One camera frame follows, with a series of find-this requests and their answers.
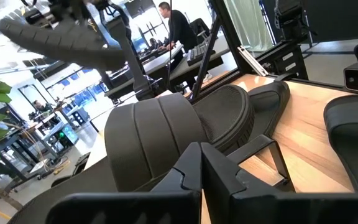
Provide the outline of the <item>black office chair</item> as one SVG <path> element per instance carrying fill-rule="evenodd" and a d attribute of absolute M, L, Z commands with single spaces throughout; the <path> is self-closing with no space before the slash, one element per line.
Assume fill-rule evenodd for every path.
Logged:
<path fill-rule="evenodd" d="M 197 36 L 197 38 L 207 38 L 209 37 L 209 27 L 204 23 L 201 18 L 195 19 L 190 23 L 190 27 Z"/>

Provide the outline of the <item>pale curtain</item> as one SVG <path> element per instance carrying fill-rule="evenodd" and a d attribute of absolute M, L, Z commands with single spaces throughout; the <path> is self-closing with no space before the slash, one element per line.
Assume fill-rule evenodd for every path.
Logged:
<path fill-rule="evenodd" d="M 273 46 L 259 0 L 224 0 L 241 44 L 263 52 Z"/>

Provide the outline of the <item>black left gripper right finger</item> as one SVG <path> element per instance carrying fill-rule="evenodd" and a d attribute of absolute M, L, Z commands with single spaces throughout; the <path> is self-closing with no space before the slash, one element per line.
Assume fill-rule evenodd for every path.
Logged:
<path fill-rule="evenodd" d="M 283 192 L 256 178 L 208 143 L 203 190 L 212 224 L 358 224 L 358 193 Z"/>

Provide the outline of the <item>person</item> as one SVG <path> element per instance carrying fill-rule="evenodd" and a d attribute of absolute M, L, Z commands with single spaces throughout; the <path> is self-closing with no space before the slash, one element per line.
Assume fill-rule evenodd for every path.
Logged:
<path fill-rule="evenodd" d="M 45 112 L 51 112 L 53 110 L 52 105 L 50 103 L 46 103 L 43 105 L 38 100 L 35 100 L 32 104 L 34 105 L 38 114 L 42 114 Z"/>
<path fill-rule="evenodd" d="M 186 53 L 198 45 L 197 37 L 182 12 L 171 9 L 168 2 L 161 2 L 158 9 L 164 19 L 168 18 L 169 42 L 164 46 L 167 50 L 172 49 L 177 42 L 183 45 Z"/>

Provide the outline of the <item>black control box white labels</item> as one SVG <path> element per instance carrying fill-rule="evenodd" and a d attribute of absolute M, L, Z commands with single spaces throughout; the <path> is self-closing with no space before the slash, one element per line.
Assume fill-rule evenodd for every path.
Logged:
<path fill-rule="evenodd" d="M 295 73 L 297 78 L 309 80 L 303 54 L 298 44 L 286 49 L 283 54 L 274 59 L 273 70 L 277 75 Z"/>

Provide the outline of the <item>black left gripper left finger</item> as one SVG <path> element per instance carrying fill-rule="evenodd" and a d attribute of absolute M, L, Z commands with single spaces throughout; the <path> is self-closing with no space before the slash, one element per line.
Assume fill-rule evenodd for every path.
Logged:
<path fill-rule="evenodd" d="M 61 199 L 45 224 L 200 224 L 201 145 L 191 143 L 148 192 L 78 193 Z"/>

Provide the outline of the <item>grey desk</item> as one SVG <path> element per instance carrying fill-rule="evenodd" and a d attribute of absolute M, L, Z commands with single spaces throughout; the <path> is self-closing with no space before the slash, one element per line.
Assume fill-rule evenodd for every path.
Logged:
<path fill-rule="evenodd" d="M 165 78 L 168 73 L 168 63 L 169 63 L 169 53 L 171 53 L 171 59 L 173 60 L 177 55 L 183 55 L 182 51 L 183 45 L 177 43 L 177 46 L 171 50 L 171 52 L 166 52 L 161 56 L 147 62 L 144 65 L 144 70 L 146 75 L 157 80 L 158 78 Z M 110 99 L 118 99 L 130 92 L 134 91 L 134 78 L 129 79 L 128 81 L 114 87 L 112 90 L 107 91 L 104 95 Z"/>
<path fill-rule="evenodd" d="M 222 56 L 228 52 L 230 52 L 229 49 L 216 50 L 216 53 L 212 54 L 209 59 L 207 70 L 211 70 L 215 67 L 218 67 L 219 65 L 222 65 Z M 171 89 L 173 89 L 174 86 L 177 86 L 183 82 L 194 83 L 194 77 L 198 75 L 200 66 L 201 62 L 196 62 L 195 64 L 189 66 L 187 64 L 187 55 L 185 55 L 181 62 L 170 74 Z"/>

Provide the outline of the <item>black mounted device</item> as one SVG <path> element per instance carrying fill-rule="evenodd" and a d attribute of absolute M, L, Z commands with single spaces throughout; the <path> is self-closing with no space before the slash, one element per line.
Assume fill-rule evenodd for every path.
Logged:
<path fill-rule="evenodd" d="M 299 40 L 306 37 L 311 44 L 317 33 L 309 26 L 301 0 L 275 0 L 274 28 L 278 41 Z"/>

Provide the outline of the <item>black keyboard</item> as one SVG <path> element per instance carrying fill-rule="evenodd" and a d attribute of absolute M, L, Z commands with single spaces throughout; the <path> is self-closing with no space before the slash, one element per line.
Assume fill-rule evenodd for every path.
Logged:
<path fill-rule="evenodd" d="M 207 51 L 207 43 L 199 44 L 187 53 L 187 64 L 192 66 L 197 62 L 202 61 L 204 53 Z"/>

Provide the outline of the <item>computer case lit fans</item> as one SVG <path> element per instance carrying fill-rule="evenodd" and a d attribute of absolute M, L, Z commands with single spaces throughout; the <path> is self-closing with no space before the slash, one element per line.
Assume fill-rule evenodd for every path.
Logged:
<path fill-rule="evenodd" d="M 69 124 L 64 124 L 58 131 L 58 139 L 63 146 L 68 147 L 74 146 L 79 140 L 79 137 Z"/>

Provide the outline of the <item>wooden shelf black metal frame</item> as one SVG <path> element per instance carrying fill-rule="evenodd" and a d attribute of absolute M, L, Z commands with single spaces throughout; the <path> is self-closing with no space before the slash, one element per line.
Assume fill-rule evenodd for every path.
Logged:
<path fill-rule="evenodd" d="M 229 155 L 224 155 L 224 154 L 223 155 L 226 156 L 229 160 L 231 160 L 234 163 L 236 163 L 240 167 L 240 164 L 242 162 L 244 162 L 248 158 L 254 156 L 258 152 L 262 151 L 266 147 L 272 147 L 272 149 L 273 149 L 272 154 L 273 154 L 273 158 L 274 158 L 274 161 L 275 161 L 277 169 L 278 169 L 278 173 L 283 176 L 283 178 L 285 180 L 285 184 L 290 185 L 291 182 L 290 182 L 288 170 L 287 170 L 287 167 L 286 167 L 286 165 L 284 163 L 283 156 L 282 156 L 282 153 L 280 151 L 280 148 L 279 148 L 277 142 L 274 141 L 272 138 L 264 135 L 264 134 L 261 134 L 261 135 L 257 136 L 256 138 L 254 138 L 251 141 L 248 140 L 247 142 L 242 143 L 234 152 L 230 153 Z M 206 198 L 204 196 L 204 190 L 203 190 L 202 174 L 203 174 L 203 159 L 202 159 L 202 164 L 201 164 L 201 183 L 202 183 L 202 187 L 201 187 L 201 204 L 203 202 L 206 202 Z M 132 191 L 132 192 L 148 192 L 150 190 Z"/>

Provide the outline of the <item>silver aluminium bracket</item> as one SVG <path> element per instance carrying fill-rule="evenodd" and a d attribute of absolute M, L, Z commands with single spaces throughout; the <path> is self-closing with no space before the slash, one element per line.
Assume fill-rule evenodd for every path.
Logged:
<path fill-rule="evenodd" d="M 240 45 L 238 46 L 238 52 L 241 57 L 253 68 L 253 70 L 261 77 L 267 76 L 269 73 L 264 67 L 247 51 L 247 49 Z"/>

